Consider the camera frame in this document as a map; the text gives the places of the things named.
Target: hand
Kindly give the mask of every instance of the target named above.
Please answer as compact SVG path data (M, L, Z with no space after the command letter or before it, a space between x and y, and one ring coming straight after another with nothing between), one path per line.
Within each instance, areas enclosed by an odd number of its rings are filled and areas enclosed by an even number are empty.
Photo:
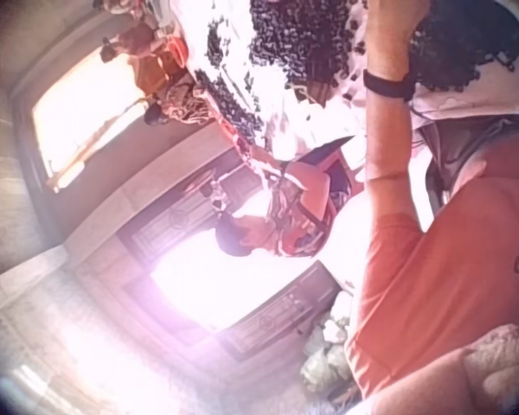
M250 146L248 162L255 171L277 170L277 160L258 145Z
M367 40L371 48L408 44L415 28L426 16L430 0L370 0Z

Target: bright light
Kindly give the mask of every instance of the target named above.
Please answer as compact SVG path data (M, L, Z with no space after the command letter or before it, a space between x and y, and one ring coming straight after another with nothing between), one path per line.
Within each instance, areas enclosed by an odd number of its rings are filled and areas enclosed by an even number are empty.
M80 381L134 415L163 415L166 379L147 367L138 354L106 334L62 330L67 350L77 365Z
M266 201L266 192L260 191L240 213L266 210ZM184 315L219 330L255 310L310 265L311 259L276 258L263 251L231 257L219 249L215 231L209 230L165 255L151 276Z
M134 80L128 56L103 63L94 51L39 99L33 108L36 136L48 176L64 169L79 148L144 93ZM144 109L127 112L100 145L117 136Z
M63 175L60 180L58 180L58 189L66 188L69 184L75 180L75 178L80 175L80 173L85 169L85 164L83 162L78 162L73 165L71 169L69 169L65 175Z
M266 216L271 201L271 192L267 189L262 189L234 213L234 216L241 217L245 215L250 216Z

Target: orange t-shirt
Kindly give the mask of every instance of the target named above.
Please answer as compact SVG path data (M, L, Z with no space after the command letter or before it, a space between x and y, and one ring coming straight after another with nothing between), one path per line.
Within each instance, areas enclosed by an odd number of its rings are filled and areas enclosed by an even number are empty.
M426 233L404 214L375 223L346 344L364 398L497 326L519 324L519 177L481 176Z

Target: white bag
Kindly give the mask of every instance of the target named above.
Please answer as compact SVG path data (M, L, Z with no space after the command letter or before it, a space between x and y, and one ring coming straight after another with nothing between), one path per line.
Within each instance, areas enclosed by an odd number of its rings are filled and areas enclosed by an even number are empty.
M329 320L325 323L323 337L326 342L333 344L343 344L346 342L346 339L348 338L348 333L345 329L338 327L338 325L335 322Z
M353 299L354 298L348 292L340 291L336 296L332 309L330 309L330 318L341 329L349 325Z

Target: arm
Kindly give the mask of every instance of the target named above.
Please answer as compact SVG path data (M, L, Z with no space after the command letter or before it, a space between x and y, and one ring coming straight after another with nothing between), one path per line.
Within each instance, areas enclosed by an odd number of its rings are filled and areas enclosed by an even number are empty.
M152 56L155 53L158 52L158 49L163 48L165 46L166 40L165 39L157 39L155 41L152 41L146 46L141 47L135 57L142 59L148 56Z
M427 3L410 0L409 3ZM368 71L386 80L402 80L409 71L408 42L417 22L411 7L378 0L369 5ZM366 188L373 221L387 214L407 214L416 221L407 168L411 158L412 125L403 99L367 91Z
M275 160L260 147L252 147L251 152L250 162L253 168L281 176L282 162ZM323 220L329 200L329 175L310 164L289 162L285 169L285 177L304 191L300 197L302 206L316 218Z

